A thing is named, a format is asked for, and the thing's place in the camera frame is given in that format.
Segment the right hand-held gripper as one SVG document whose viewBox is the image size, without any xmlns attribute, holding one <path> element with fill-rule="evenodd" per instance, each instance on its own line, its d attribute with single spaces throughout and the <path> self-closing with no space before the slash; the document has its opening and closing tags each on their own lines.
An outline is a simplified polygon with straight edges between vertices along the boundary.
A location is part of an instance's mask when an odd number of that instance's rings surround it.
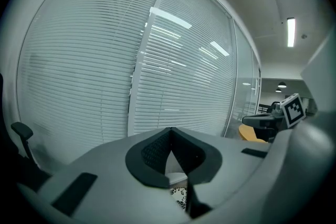
<svg viewBox="0 0 336 224">
<path fill-rule="evenodd" d="M 306 118 L 306 113 L 302 107 L 302 101 L 298 93 L 294 93 L 276 103 L 271 114 L 276 119 L 284 120 L 288 129 Z"/>
</svg>

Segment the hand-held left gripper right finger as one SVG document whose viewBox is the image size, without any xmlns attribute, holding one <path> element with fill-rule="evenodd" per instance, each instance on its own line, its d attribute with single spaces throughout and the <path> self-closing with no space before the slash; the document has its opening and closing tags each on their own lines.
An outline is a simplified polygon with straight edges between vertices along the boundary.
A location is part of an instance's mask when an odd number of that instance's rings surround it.
<svg viewBox="0 0 336 224">
<path fill-rule="evenodd" d="M 211 182 L 222 166 L 223 157 L 217 148 L 176 127 L 170 130 L 170 144 L 189 184 Z"/>
</svg>

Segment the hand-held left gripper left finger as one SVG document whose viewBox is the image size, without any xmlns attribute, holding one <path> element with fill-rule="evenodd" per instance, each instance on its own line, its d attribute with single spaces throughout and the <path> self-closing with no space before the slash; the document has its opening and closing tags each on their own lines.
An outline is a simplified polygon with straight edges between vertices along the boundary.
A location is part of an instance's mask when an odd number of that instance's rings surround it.
<svg viewBox="0 0 336 224">
<path fill-rule="evenodd" d="M 171 152 L 171 128 L 165 128 L 133 145 L 126 153 L 125 164 L 131 175 L 145 186 L 168 189 L 166 162 Z"/>
</svg>

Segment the grey armchair with black arms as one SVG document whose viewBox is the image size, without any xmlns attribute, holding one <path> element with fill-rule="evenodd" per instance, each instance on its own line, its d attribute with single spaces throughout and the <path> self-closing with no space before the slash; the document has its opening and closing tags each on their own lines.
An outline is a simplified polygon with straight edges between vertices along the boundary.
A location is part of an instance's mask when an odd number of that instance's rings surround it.
<svg viewBox="0 0 336 224">
<path fill-rule="evenodd" d="M 241 124 L 244 124 L 254 128 L 257 138 L 267 143 L 272 142 L 279 132 L 282 122 L 285 121 L 274 118 L 271 113 L 245 116 L 241 121 L 233 120 L 233 123 L 229 124 L 225 137 L 242 140 L 239 136 L 238 128 Z M 186 175 L 173 153 L 169 154 L 166 161 L 165 175 L 169 178 L 172 188 L 186 187 Z"/>
</svg>

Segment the black white floral round cushion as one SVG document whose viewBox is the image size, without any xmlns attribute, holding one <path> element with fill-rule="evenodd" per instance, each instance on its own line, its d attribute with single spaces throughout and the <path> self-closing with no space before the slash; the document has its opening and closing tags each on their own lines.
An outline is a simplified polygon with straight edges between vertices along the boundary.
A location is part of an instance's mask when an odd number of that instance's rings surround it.
<svg viewBox="0 0 336 224">
<path fill-rule="evenodd" d="M 185 211 L 187 200 L 187 188 L 186 187 L 174 187 L 170 189 L 170 194 L 178 205 Z"/>
</svg>

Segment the black mesh office chair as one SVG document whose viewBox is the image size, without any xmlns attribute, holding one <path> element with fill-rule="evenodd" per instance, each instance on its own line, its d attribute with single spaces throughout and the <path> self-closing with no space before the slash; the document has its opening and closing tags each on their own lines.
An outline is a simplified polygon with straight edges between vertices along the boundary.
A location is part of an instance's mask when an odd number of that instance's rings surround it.
<svg viewBox="0 0 336 224">
<path fill-rule="evenodd" d="M 11 124 L 11 129 L 19 137 L 27 156 L 19 153 L 18 146 L 12 141 L 5 126 L 3 111 L 3 76 L 0 73 L 0 167 L 4 165 L 6 175 L 16 182 L 21 183 L 37 192 L 50 178 L 50 175 L 41 170 L 34 161 L 29 148 L 28 140 L 33 136 L 33 131 L 21 122 Z"/>
</svg>

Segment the round wooden table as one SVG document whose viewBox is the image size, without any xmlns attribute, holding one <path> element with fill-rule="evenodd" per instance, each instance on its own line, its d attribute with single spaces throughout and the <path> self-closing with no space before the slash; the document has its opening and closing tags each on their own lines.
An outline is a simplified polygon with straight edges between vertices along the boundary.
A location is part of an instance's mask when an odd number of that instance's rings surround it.
<svg viewBox="0 0 336 224">
<path fill-rule="evenodd" d="M 244 141 L 267 143 L 266 141 L 257 138 L 254 128 L 251 126 L 241 124 L 238 131 L 240 138 Z"/>
</svg>

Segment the glass partition panel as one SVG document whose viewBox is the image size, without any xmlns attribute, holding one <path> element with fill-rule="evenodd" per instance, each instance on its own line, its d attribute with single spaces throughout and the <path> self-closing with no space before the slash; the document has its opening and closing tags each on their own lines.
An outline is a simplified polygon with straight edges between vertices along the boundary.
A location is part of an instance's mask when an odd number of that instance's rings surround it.
<svg viewBox="0 0 336 224">
<path fill-rule="evenodd" d="M 237 47 L 237 83 L 233 118 L 241 122 L 245 116 L 257 113 L 260 70 L 255 53 L 237 23 L 234 23 Z"/>
</svg>

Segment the short ceiling light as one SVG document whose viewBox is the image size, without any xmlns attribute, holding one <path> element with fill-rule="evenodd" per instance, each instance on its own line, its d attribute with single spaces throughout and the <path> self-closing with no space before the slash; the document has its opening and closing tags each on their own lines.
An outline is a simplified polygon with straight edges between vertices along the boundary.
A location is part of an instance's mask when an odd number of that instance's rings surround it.
<svg viewBox="0 0 336 224">
<path fill-rule="evenodd" d="M 295 34 L 296 34 L 296 19 L 288 18 L 287 19 L 287 46 L 293 47 L 295 44 Z"/>
</svg>

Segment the white window blind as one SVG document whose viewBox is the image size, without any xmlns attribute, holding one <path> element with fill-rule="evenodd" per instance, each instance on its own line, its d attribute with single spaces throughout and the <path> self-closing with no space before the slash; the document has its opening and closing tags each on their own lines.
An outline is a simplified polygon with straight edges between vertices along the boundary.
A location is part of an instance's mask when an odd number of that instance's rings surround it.
<svg viewBox="0 0 336 224">
<path fill-rule="evenodd" d="M 58 170 L 126 137 L 142 33 L 156 0 L 45 0 L 20 52 L 17 101 L 37 163 Z"/>
<path fill-rule="evenodd" d="M 135 69 L 129 135 L 184 127 L 222 136 L 236 82 L 233 19 L 217 0 L 159 0 Z"/>
</svg>

